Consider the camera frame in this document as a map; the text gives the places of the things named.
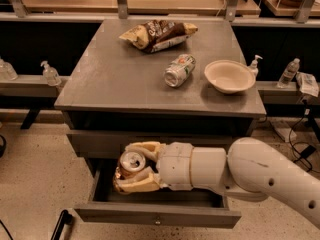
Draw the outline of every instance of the crushed soda can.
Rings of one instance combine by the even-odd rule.
[[[179,87],[191,75],[196,66],[195,58],[190,54],[181,54],[164,71],[164,80],[170,87]]]

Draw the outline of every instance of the pump bottle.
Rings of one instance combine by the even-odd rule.
[[[5,62],[0,58],[0,75],[2,79],[15,80],[18,75],[9,62]]]
[[[58,71],[55,68],[50,67],[48,61],[42,61],[41,67],[44,67],[42,74],[46,78],[49,86],[58,86],[61,84],[61,78]]]
[[[252,73],[254,74],[255,77],[257,77],[259,69],[258,69],[258,59],[263,59],[259,55],[254,56],[254,60],[251,62],[250,66],[248,68],[251,69]]]
[[[292,81],[296,73],[298,72],[300,68],[300,59],[295,58],[293,61],[291,61],[285,70],[283,71],[277,87],[278,88],[286,88],[288,87],[289,83]]]

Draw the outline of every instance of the chip bag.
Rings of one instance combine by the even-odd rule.
[[[154,53],[184,42],[197,31],[192,23],[151,20],[135,26],[119,38],[130,41],[139,50]]]

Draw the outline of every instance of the tile floor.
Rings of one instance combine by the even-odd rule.
[[[74,220],[72,226],[64,228],[60,239],[320,239],[319,229],[273,198],[260,203],[229,199],[230,210],[242,213],[233,229],[84,223],[72,207],[87,201],[93,179],[85,161],[75,155],[66,138],[68,127],[62,116],[40,114],[30,129],[20,130],[19,113],[14,110],[0,113],[3,123],[0,134],[8,142],[0,158],[0,220],[15,240],[50,239],[63,209]],[[296,132],[299,140],[314,142],[319,148],[308,128],[301,125]],[[259,123],[253,135],[291,155],[268,121]],[[312,163],[314,169],[320,170],[318,153],[313,155]],[[9,239],[1,226],[0,239]]]

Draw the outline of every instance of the white bowl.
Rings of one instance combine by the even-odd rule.
[[[255,75],[247,66],[231,60],[211,62],[204,74],[218,91],[226,94],[248,90],[256,82]]]

